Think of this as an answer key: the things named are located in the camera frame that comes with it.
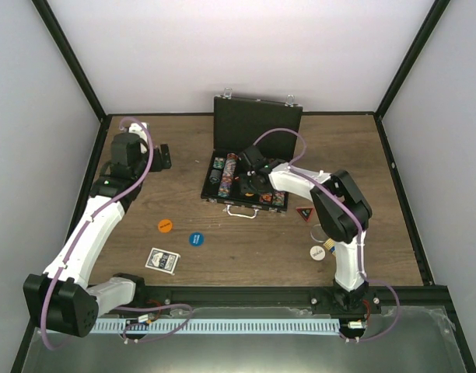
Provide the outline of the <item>black poker chip case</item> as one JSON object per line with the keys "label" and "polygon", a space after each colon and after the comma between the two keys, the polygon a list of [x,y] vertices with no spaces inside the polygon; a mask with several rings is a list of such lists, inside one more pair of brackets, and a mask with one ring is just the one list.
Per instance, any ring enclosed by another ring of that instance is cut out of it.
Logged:
{"label": "black poker chip case", "polygon": [[289,194],[272,186],[272,169],[293,159],[303,108],[282,101],[234,96],[213,99],[213,141],[201,199],[226,208],[285,213]]}

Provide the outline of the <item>blue small blind button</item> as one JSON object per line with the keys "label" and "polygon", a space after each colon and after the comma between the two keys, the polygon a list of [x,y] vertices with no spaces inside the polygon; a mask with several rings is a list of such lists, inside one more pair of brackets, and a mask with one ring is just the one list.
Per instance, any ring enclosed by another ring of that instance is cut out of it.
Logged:
{"label": "blue small blind button", "polygon": [[205,241],[205,237],[201,232],[193,232],[190,234],[188,242],[193,247],[201,246]]}

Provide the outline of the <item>blue yellow card deck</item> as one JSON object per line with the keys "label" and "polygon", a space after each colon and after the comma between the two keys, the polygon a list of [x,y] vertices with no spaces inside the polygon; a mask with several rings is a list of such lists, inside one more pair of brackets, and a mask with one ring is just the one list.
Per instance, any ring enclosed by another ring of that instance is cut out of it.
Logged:
{"label": "blue yellow card deck", "polygon": [[323,243],[323,247],[333,256],[336,256],[335,242],[333,239],[327,239]]}

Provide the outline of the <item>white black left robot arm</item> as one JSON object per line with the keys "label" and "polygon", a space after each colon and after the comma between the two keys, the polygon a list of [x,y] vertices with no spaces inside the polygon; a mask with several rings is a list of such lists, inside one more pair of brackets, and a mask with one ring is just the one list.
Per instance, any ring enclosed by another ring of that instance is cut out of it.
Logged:
{"label": "white black left robot arm", "polygon": [[119,306],[132,314],[147,307],[141,277],[115,274],[95,286],[89,278],[108,237],[139,195],[154,152],[144,122],[114,136],[110,160],[93,184],[73,233],[44,272],[29,275],[23,284],[30,318],[42,331],[84,337],[99,316]]}

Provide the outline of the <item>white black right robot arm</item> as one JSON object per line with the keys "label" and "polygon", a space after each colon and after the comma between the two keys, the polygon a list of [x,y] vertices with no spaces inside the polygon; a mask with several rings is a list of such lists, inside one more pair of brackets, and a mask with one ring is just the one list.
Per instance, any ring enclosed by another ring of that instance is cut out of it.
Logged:
{"label": "white black right robot arm", "polygon": [[368,288],[364,243],[372,209],[351,175],[312,172],[280,159],[267,159],[256,145],[239,154],[240,187],[245,193],[292,193],[313,203],[321,230],[334,243],[333,298],[337,308],[354,312]]}

